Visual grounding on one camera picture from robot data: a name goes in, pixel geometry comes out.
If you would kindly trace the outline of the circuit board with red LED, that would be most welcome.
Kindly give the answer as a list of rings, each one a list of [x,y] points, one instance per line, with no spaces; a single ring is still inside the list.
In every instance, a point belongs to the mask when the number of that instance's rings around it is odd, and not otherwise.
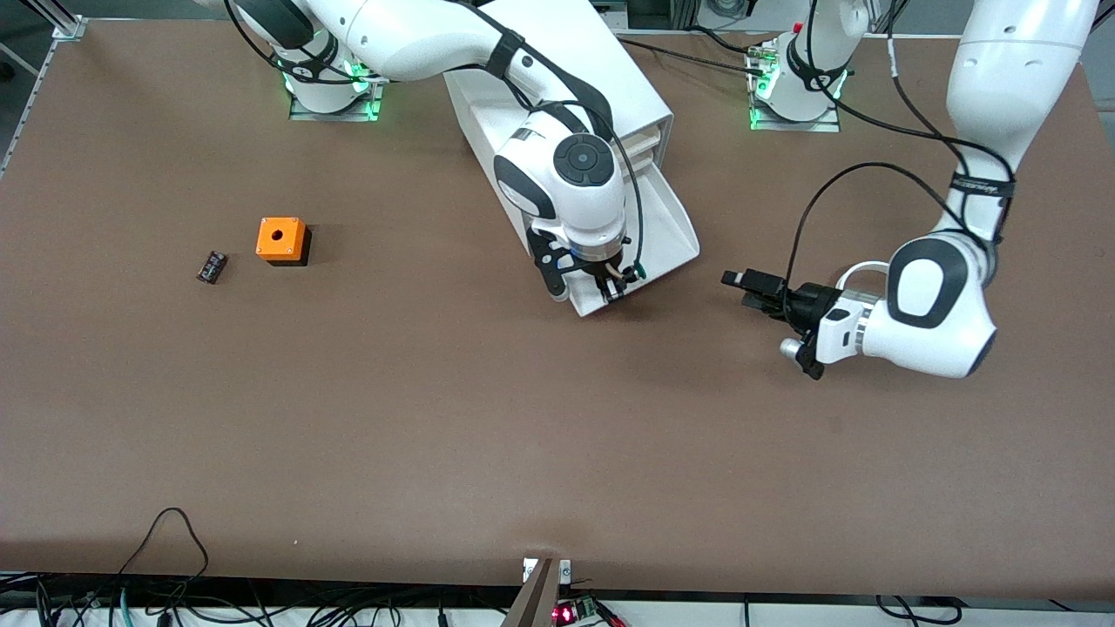
[[[552,611],[552,627],[572,627],[573,624],[590,623],[597,619],[597,600],[593,596],[582,595],[555,602]]]

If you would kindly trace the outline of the orange box with hole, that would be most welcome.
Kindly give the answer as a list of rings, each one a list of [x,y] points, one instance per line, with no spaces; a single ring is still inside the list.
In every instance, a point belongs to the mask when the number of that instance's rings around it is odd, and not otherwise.
[[[312,230],[300,218],[261,218],[255,254],[268,266],[309,266]]]

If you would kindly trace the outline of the aluminium frame profile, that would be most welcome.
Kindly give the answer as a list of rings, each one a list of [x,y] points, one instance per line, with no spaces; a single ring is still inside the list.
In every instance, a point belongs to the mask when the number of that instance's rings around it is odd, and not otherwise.
[[[87,19],[64,7],[61,0],[16,0],[25,8],[42,17],[54,28],[52,38],[68,41],[79,40],[84,35]]]

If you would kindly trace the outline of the white drawer cabinet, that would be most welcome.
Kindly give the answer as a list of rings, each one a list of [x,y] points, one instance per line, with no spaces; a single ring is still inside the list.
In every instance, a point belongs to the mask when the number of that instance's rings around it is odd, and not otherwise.
[[[605,96],[613,131],[629,132],[658,125],[665,146],[673,114],[666,106],[624,45],[617,40],[589,0],[493,0],[481,11],[523,36],[558,67],[584,80]],[[485,71],[443,75],[463,135],[469,139],[489,184],[497,149],[526,118],[506,84]]]

